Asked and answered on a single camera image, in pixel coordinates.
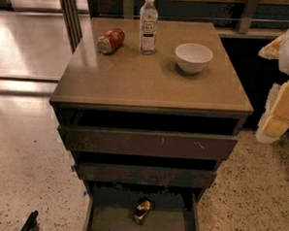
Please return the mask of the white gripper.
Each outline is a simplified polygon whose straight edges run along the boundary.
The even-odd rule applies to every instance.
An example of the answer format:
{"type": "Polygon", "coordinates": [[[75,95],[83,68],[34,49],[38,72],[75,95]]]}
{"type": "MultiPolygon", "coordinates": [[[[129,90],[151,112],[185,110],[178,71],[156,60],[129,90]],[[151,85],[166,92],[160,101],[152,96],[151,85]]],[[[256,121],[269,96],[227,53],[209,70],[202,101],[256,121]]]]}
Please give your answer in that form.
{"type": "MultiPolygon", "coordinates": [[[[281,72],[289,76],[289,29],[259,50],[268,60],[278,59],[281,72]]],[[[289,129],[289,80],[275,83],[268,93],[265,112],[261,115],[255,137],[264,144],[277,141],[289,129]]]]}

